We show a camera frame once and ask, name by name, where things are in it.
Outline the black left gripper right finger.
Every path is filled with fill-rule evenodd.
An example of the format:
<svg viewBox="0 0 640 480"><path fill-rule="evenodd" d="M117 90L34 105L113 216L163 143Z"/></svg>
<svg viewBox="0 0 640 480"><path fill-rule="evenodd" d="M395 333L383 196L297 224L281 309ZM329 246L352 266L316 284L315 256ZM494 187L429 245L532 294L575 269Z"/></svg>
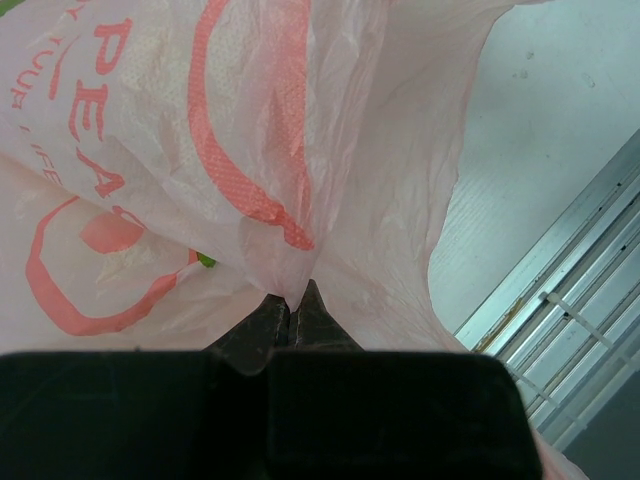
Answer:
<svg viewBox="0 0 640 480"><path fill-rule="evenodd" d="M520 393L485 355L365 351L315 282L266 369L275 479L539 479Z"/></svg>

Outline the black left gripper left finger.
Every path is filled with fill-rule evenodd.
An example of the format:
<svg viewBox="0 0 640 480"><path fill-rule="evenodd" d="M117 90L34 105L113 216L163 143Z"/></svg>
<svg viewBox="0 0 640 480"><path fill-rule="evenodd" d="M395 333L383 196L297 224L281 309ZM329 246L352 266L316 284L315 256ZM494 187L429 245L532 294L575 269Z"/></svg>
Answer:
<svg viewBox="0 0 640 480"><path fill-rule="evenodd" d="M263 479L266 382L290 312L275 296L193 351L1 359L5 479Z"/></svg>

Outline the pink plastic bag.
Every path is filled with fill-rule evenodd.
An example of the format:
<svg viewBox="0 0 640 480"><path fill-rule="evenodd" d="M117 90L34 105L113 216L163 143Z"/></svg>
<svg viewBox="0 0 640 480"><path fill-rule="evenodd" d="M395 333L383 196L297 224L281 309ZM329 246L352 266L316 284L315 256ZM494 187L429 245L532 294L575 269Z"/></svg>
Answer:
<svg viewBox="0 0 640 480"><path fill-rule="evenodd" d="M193 351L315 282L365 351L428 285L509 1L5 1L1 359Z"/></svg>

